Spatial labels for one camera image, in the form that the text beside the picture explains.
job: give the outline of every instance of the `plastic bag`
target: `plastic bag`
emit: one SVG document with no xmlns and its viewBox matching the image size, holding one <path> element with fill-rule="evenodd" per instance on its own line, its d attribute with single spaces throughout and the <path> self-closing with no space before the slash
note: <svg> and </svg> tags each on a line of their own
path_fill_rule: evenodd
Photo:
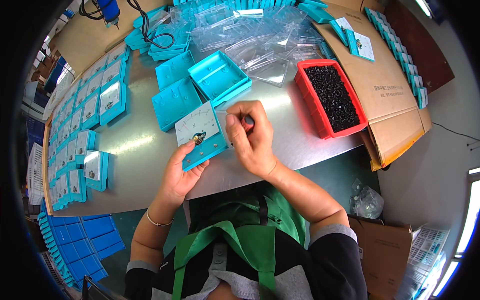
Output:
<svg viewBox="0 0 480 300">
<path fill-rule="evenodd" d="M 384 199 L 379 193 L 365 186 L 360 192 L 360 197 L 353 205 L 353 212 L 357 216 L 369 219 L 376 219 L 384 209 Z"/>
</svg>

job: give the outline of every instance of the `cardboard sheet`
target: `cardboard sheet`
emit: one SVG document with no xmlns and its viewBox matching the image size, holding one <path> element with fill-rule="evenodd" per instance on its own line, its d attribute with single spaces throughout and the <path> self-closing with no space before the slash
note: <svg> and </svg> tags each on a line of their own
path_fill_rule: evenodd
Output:
<svg viewBox="0 0 480 300">
<path fill-rule="evenodd" d="M 367 291 L 379 299 L 393 299 L 408 263 L 413 240 L 410 225 L 351 215 L 348 222 L 357 234 Z"/>
<path fill-rule="evenodd" d="M 314 24 L 337 56 L 357 93 L 384 168 L 407 151 L 431 126 L 428 111 L 422 112 L 424 117 L 420 117 L 407 77 L 367 16 L 347 7 L 327 4 L 325 10 L 332 16 L 345 17 L 355 32 L 370 38 L 375 61 L 351 55 L 329 24 Z"/>
<path fill-rule="evenodd" d="M 148 12 L 168 3 L 167 0 L 142 0 L 142 10 Z M 118 1 L 120 16 L 119 29 L 105 27 L 103 20 L 91 20 L 80 14 L 73 16 L 65 25 L 56 41 L 60 54 L 77 74 L 85 71 L 108 51 L 108 46 L 125 37 L 133 30 L 133 21 L 140 13 L 127 1 Z M 85 3 L 85 10 L 96 10 L 91 1 Z"/>
</svg>

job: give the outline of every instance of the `blue plastic crate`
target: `blue plastic crate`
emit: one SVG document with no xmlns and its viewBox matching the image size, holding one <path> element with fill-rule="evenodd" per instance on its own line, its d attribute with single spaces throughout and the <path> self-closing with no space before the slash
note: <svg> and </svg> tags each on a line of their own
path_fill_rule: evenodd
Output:
<svg viewBox="0 0 480 300">
<path fill-rule="evenodd" d="M 66 284 L 80 290 L 84 275 L 95 281 L 107 277 L 100 260 L 125 249 L 112 217 L 51 217 L 45 203 L 41 210 L 43 238 Z"/>
</svg>

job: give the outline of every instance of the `black strap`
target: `black strap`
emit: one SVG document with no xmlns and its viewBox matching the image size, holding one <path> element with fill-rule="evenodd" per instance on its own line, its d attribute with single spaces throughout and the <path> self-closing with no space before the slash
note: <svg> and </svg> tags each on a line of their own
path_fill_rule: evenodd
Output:
<svg viewBox="0 0 480 300">
<path fill-rule="evenodd" d="M 260 225 L 266 226 L 268 224 L 268 206 L 265 197 L 262 194 L 258 195 L 258 212 L 260 214 Z"/>
</svg>

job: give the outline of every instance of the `metal worktable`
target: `metal worktable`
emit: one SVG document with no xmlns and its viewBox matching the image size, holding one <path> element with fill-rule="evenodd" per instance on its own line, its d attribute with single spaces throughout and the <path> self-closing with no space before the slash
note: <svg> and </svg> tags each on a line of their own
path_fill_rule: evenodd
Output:
<svg viewBox="0 0 480 300">
<path fill-rule="evenodd" d="M 199 53 L 195 46 L 190 49 L 196 62 L 214 52 Z M 95 129 L 98 133 L 95 149 L 111 153 L 108 188 L 104 192 L 93 191 L 85 203 L 74 202 L 66 209 L 55 211 L 55 216 L 118 213 L 150 205 L 160 186 L 165 165 L 177 147 L 175 130 L 160 130 L 152 105 L 151 98 L 158 93 L 155 67 L 159 64 L 138 50 L 131 53 L 127 113 Z M 226 110 L 241 100 L 260 100 L 274 128 L 273 152 L 291 169 L 316 164 L 363 144 L 359 134 L 329 140 L 318 137 L 307 105 L 295 84 L 296 72 L 297 67 L 290 63 L 282 88 L 253 81 L 251 88 L 216 109 Z M 210 159 L 210 166 L 186 199 L 227 191 L 259 180 L 243 168 L 233 149 L 227 149 Z"/>
</svg>

